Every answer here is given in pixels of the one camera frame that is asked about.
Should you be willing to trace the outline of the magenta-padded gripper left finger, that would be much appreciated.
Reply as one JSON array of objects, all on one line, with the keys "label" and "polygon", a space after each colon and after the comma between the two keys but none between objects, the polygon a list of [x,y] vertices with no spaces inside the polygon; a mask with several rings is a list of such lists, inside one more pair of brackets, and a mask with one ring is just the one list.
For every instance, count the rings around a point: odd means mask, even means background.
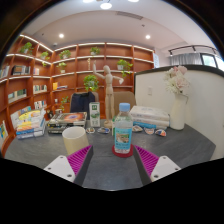
[{"label": "magenta-padded gripper left finger", "polygon": [[89,145],[69,156],[58,156],[44,170],[82,186],[92,156],[93,146]]}]

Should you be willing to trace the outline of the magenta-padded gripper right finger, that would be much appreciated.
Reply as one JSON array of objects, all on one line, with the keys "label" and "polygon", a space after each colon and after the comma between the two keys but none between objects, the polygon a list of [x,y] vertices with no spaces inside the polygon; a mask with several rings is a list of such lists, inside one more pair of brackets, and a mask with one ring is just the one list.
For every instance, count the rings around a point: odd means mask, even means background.
[{"label": "magenta-padded gripper right finger", "polygon": [[137,145],[134,146],[133,155],[143,185],[157,181],[180,170],[180,167],[169,157],[165,155],[158,157]]}]

